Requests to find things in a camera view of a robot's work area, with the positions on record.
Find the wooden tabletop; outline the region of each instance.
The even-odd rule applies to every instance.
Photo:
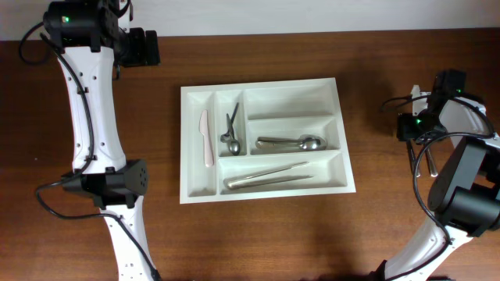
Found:
[[[30,42],[27,53],[42,46]],[[499,29],[164,37],[159,48],[162,65],[123,69],[113,96],[127,158],[148,163],[145,228],[167,280],[300,280],[375,270],[425,219],[405,144],[395,139],[395,114],[379,113],[380,103],[414,84],[430,89],[443,69],[461,69],[466,89],[485,98],[500,126]],[[38,184],[71,169],[59,64],[52,57],[25,66],[17,42],[0,43],[0,62],[0,280],[117,280],[102,219],[62,221],[34,198]],[[179,204],[180,87],[324,77],[337,79],[355,194]],[[449,142],[434,149],[438,168],[451,150]],[[422,171],[427,197],[432,179],[427,166]],[[60,188],[44,196],[62,213],[97,211]],[[500,233],[485,233],[435,275],[498,280],[499,246]]]

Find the utensil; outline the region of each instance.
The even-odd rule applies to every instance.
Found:
[[[202,117],[200,117],[200,133],[203,135],[203,154],[205,159],[205,166],[213,166],[213,151],[212,142],[210,141],[210,130],[209,130],[209,112],[204,110],[202,112]]]
[[[408,150],[408,157],[409,157],[409,167],[412,170],[413,174],[413,169],[415,169],[415,152],[413,151],[413,146],[412,146],[412,141],[408,140],[406,141],[406,149]],[[416,171],[416,177],[420,176],[420,167]]]
[[[234,106],[233,115],[231,116],[231,122],[230,122],[231,125],[234,123],[234,119],[236,118],[236,112],[238,111],[239,105],[240,105],[240,103],[237,102],[236,105]],[[230,127],[229,127],[229,125],[227,126],[227,132],[225,134],[220,135],[220,141],[223,143],[230,141]]]
[[[265,175],[269,175],[269,174],[272,174],[272,173],[278,173],[278,172],[286,171],[286,170],[297,168],[297,167],[304,166],[304,165],[307,165],[307,164],[309,164],[309,162],[299,162],[299,163],[295,163],[295,164],[291,164],[291,165],[286,165],[286,166],[275,168],[275,169],[269,169],[269,170],[266,170],[266,171],[249,174],[249,175],[246,175],[246,176],[240,176],[240,177],[237,177],[237,178],[233,178],[233,179],[229,179],[229,180],[224,180],[224,184],[226,185],[227,189],[229,189],[229,190],[235,190],[235,189],[238,189],[238,188],[243,188],[243,187],[239,187],[241,185],[243,185],[244,187],[248,187],[248,184],[250,184],[250,183],[245,183],[245,181],[247,181],[247,180],[255,179],[256,177],[265,176]]]
[[[429,166],[429,174],[432,177],[438,176],[438,168],[436,168],[436,164],[434,163],[434,157],[432,157],[432,153],[430,153],[430,148],[425,151],[425,157],[427,159],[427,166]]]
[[[271,183],[284,183],[292,180],[303,180],[303,179],[309,179],[312,178],[313,176],[282,176],[282,177],[277,177],[277,178],[272,178],[272,179],[267,179],[267,180],[256,180],[250,183],[239,183],[239,184],[234,184],[231,187],[227,187],[229,190],[237,190],[240,188],[246,188],[246,187],[257,187],[257,186],[262,186],[266,184],[271,184]]]
[[[313,135],[301,136],[299,139],[279,137],[259,137],[255,144],[257,148],[298,147],[303,151],[320,151],[327,149],[327,141]]]
[[[233,155],[239,155],[240,154],[240,142],[234,137],[234,129],[233,129],[233,124],[231,123],[231,120],[229,119],[229,114],[226,114],[226,121],[227,121],[227,127],[229,128],[229,151]]]

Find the spoon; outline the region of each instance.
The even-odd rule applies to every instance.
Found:
[[[279,137],[259,137],[257,139],[257,148],[275,148],[275,147],[298,147],[303,151],[319,151],[327,149],[327,141],[321,137],[305,135],[297,140],[279,138]]]
[[[239,155],[240,154],[240,142],[234,137],[234,129],[233,129],[233,124],[231,123],[231,119],[229,118],[229,114],[226,114],[226,120],[227,120],[227,128],[229,128],[229,151],[234,155]]]

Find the cutlery organizer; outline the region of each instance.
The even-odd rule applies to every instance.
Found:
[[[239,102],[234,135],[241,152],[234,156],[220,135]],[[215,165],[206,167],[199,122],[209,113]],[[258,137],[322,137],[325,150],[257,148]],[[180,203],[355,192],[344,123],[334,78],[181,88]],[[224,180],[299,162],[295,169],[263,176],[312,176],[307,179],[229,190]]]

